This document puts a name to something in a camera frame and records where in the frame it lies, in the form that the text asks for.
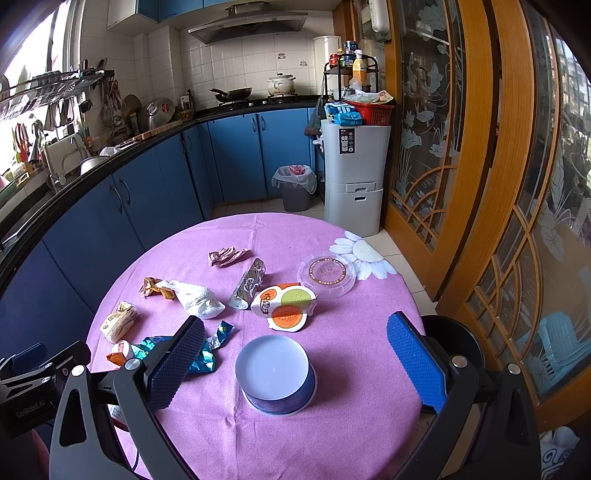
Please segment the white and blue plastic bowl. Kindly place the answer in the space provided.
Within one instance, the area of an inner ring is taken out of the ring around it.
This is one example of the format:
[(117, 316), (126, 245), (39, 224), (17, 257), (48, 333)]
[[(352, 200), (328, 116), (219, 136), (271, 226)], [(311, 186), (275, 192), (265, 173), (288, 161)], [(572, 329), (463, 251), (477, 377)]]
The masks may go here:
[(270, 416), (290, 416), (304, 410), (318, 388), (307, 352), (281, 335), (249, 341), (235, 360), (235, 378), (245, 400)]

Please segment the blue kitchen base cabinets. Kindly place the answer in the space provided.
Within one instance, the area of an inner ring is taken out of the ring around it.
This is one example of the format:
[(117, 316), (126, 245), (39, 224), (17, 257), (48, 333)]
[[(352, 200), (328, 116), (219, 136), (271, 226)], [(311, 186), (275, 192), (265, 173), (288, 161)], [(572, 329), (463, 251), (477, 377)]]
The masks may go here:
[(314, 98), (215, 107), (45, 192), (1, 232), (1, 353), (57, 353), (86, 337), (114, 280), (160, 241), (216, 208), (279, 196), (271, 178), (315, 165), (304, 129)]

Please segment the kitchen faucet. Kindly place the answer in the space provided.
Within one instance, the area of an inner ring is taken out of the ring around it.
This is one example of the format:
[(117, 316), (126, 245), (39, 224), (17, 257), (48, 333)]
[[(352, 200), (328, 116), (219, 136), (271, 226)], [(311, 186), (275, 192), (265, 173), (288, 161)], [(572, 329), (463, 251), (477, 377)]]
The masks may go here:
[(89, 157), (85, 143), (79, 134), (72, 134), (44, 146), (45, 157), (53, 183), (65, 186), (67, 175)]

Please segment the grey trash bin with bag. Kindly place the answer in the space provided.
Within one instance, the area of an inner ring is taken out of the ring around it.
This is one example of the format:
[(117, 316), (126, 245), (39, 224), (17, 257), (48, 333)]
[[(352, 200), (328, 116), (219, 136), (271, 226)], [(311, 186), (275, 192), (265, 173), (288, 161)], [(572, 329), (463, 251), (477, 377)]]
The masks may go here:
[(280, 190), (283, 209), (290, 213), (308, 210), (317, 190), (317, 177), (308, 165), (281, 166), (271, 177), (271, 186)]

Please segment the blue shiny foil wrapper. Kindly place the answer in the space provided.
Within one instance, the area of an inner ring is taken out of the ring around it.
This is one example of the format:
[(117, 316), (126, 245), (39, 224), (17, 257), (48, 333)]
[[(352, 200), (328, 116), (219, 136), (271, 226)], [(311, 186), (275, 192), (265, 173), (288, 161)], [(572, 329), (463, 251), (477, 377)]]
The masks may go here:
[[(217, 326), (214, 335), (204, 339), (200, 352), (194, 357), (187, 372), (188, 375), (204, 375), (213, 373), (216, 369), (216, 358), (213, 352), (221, 348), (231, 334), (233, 326), (228, 322), (221, 321)], [(131, 344), (130, 351), (134, 358), (143, 360), (156, 344), (170, 340), (170, 336), (145, 337), (138, 344)]]

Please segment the black round stool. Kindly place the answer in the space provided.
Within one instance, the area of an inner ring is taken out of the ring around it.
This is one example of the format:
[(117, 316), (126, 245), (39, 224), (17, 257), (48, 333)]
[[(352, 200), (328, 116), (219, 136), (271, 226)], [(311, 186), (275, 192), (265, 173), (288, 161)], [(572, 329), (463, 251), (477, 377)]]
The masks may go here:
[(446, 353), (453, 357), (462, 355), (475, 367), (485, 366), (485, 356), (474, 333), (462, 323), (442, 315), (422, 317), (425, 333), (435, 339)]

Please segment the orange small wrapper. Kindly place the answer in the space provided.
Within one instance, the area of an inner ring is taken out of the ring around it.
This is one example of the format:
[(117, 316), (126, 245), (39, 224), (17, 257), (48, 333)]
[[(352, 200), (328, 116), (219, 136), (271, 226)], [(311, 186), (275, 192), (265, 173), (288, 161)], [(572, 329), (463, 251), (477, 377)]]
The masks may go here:
[(126, 340), (120, 340), (113, 345), (111, 352), (106, 355), (106, 359), (118, 366), (123, 366), (128, 360), (134, 357), (131, 345)]

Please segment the beige crumpled snack wrapper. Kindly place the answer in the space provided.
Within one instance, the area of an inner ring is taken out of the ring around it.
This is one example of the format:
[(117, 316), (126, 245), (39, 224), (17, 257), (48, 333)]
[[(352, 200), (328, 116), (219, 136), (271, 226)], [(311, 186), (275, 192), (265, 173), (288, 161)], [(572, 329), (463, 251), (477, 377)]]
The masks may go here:
[(116, 344), (134, 325), (138, 315), (139, 312), (133, 304), (121, 301), (102, 322), (100, 332), (108, 342)]

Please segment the gold brown candy wrapper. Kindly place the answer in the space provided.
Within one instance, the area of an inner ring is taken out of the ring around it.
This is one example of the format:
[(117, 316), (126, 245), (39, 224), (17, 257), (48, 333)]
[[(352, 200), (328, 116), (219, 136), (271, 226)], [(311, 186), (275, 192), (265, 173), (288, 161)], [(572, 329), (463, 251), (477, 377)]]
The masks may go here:
[(161, 295), (166, 300), (174, 300), (176, 298), (175, 292), (166, 285), (160, 285), (161, 280), (153, 277), (145, 277), (139, 289), (143, 297), (151, 295)]

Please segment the silver foil wrapper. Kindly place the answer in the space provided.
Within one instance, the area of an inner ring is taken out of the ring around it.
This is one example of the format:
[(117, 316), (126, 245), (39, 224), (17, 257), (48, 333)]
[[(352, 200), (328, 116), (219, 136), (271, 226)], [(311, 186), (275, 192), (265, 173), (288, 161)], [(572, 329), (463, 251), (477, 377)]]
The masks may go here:
[(257, 290), (263, 284), (264, 274), (266, 274), (266, 264), (262, 259), (254, 258), (249, 269), (239, 280), (235, 291), (232, 292), (228, 305), (236, 310), (249, 309), (252, 300), (256, 297)]

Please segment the pink crumpled wrapper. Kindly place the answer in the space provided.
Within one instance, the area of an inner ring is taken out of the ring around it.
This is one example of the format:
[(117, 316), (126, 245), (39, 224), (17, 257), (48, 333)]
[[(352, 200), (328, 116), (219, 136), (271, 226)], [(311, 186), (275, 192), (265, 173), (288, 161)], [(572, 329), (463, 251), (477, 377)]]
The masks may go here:
[(224, 268), (238, 262), (238, 260), (242, 260), (249, 253), (249, 249), (238, 249), (235, 247), (222, 248), (221, 250), (208, 253), (209, 265)]

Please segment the orange green yogurt lid wrapper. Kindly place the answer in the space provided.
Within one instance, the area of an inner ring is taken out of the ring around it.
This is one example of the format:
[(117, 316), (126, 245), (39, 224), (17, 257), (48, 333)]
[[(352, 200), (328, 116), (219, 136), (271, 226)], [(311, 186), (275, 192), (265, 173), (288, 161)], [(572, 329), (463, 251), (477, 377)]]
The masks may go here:
[(271, 330), (294, 333), (304, 328), (317, 302), (315, 292), (300, 283), (279, 284), (259, 292), (250, 310), (266, 319)]

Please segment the clear round plastic lid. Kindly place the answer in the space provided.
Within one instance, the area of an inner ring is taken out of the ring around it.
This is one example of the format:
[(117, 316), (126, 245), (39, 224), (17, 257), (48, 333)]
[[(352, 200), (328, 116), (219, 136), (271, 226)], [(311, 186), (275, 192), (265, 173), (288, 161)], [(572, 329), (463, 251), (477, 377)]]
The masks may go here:
[(356, 283), (356, 271), (349, 261), (332, 252), (310, 255), (297, 271), (301, 285), (310, 288), (318, 298), (329, 299), (346, 295)]

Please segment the white tall storage cabinet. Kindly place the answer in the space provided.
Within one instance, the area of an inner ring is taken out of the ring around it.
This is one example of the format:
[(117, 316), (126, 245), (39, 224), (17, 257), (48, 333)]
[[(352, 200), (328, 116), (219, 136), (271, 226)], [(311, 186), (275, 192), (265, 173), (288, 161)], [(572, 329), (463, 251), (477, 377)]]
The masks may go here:
[(325, 221), (362, 237), (380, 229), (391, 128), (322, 121)]

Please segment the wooden glass sliding door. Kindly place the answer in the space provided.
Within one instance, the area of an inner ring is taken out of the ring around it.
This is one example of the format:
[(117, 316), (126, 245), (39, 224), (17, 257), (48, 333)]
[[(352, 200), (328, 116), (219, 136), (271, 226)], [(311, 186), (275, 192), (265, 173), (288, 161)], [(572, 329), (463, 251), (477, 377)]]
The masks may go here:
[(540, 430), (590, 413), (590, 72), (538, 1), (394, 1), (386, 228)]

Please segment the steel pot lid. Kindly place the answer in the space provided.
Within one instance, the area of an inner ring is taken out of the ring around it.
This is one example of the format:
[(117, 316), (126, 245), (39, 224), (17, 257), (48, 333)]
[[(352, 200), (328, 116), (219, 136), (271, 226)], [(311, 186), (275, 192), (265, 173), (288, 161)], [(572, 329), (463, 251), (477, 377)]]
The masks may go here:
[(165, 97), (153, 99), (146, 107), (150, 130), (167, 124), (174, 115), (174, 102)]

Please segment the red plastic basket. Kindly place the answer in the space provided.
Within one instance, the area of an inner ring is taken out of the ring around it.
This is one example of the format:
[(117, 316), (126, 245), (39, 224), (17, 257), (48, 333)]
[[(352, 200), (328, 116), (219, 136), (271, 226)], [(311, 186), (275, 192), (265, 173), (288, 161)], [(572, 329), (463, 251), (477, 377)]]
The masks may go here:
[(390, 126), (394, 114), (394, 105), (377, 103), (360, 103), (347, 100), (363, 119), (363, 123), (370, 126)]

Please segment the blue packaged bag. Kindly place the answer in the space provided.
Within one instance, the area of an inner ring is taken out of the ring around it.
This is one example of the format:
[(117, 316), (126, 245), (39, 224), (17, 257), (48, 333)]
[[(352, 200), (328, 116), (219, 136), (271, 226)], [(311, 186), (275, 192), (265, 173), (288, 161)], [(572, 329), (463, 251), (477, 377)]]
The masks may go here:
[(361, 113), (346, 102), (325, 103), (325, 118), (339, 126), (363, 125)]

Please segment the metal dish rack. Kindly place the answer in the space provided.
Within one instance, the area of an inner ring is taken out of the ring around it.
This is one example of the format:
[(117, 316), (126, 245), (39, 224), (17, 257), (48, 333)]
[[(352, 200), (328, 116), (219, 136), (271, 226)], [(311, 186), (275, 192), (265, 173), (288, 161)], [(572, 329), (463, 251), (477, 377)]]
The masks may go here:
[(1, 119), (7, 120), (59, 100), (77, 96), (103, 80), (114, 77), (113, 70), (89, 69), (48, 72), (1, 91)]

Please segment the black frying pan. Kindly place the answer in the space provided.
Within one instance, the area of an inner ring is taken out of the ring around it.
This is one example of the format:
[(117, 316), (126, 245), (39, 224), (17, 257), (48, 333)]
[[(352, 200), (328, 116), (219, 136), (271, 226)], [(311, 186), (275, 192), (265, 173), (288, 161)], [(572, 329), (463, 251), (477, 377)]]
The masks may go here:
[(218, 102), (231, 103), (249, 99), (249, 96), (252, 94), (252, 88), (246, 87), (228, 91), (218, 88), (211, 88), (211, 92), (214, 94), (214, 97)]

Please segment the orange juice bottle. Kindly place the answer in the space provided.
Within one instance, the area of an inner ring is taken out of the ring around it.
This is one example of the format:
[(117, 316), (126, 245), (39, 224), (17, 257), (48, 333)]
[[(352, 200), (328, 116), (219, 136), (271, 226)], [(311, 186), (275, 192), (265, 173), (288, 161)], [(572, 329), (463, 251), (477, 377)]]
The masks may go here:
[(356, 49), (355, 55), (356, 58), (353, 60), (352, 66), (353, 89), (363, 90), (367, 86), (368, 62), (361, 49)]

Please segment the white ceramic pot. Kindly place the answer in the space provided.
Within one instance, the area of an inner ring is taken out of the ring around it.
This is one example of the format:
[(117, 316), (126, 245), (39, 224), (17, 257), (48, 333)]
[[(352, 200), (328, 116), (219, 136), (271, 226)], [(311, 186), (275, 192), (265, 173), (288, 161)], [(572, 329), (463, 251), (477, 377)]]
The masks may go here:
[(294, 96), (297, 94), (296, 80), (294, 75), (277, 73), (267, 79), (267, 93), (270, 97)]

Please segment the black metal shelf rack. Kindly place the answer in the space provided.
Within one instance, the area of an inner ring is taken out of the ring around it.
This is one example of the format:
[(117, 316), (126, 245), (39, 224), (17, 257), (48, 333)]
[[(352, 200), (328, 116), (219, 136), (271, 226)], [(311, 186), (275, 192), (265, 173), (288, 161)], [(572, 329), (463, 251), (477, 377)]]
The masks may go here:
[[(353, 60), (355, 55), (349, 55), (352, 60), (346, 62), (342, 59), (345, 54), (332, 54), (329, 61), (325, 63), (322, 71), (321, 94), (325, 97), (332, 97), (341, 100), (351, 90), (353, 81)], [(366, 92), (377, 92), (380, 90), (380, 69), (375, 57), (363, 55), (367, 64), (366, 85), (363, 90)]]

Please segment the white water heater cylinder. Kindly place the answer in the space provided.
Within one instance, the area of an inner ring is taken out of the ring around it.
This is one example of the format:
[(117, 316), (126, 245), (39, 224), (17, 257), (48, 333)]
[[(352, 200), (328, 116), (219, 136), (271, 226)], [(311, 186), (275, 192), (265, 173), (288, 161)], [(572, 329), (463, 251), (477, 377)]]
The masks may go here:
[(345, 72), (342, 68), (341, 80), (335, 74), (329, 74), (328, 80), (325, 80), (325, 70), (332, 69), (329, 65), (329, 58), (332, 54), (337, 54), (339, 48), (342, 48), (342, 39), (339, 36), (318, 36), (312, 40), (314, 46), (315, 56), (315, 86), (318, 87), (318, 95), (328, 93), (329, 95), (337, 95), (338, 89), (342, 89), (342, 93), (346, 94), (346, 89), (349, 88), (349, 81), (351, 75)]

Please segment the steel range hood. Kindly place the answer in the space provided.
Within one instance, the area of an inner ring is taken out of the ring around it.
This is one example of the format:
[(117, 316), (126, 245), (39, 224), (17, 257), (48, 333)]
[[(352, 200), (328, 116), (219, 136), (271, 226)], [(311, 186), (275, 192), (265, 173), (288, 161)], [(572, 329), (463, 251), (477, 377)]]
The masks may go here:
[(301, 31), (307, 12), (274, 10), (266, 1), (238, 3), (226, 9), (223, 18), (198, 24), (187, 29), (187, 34), (201, 43), (211, 44), (228, 39)]

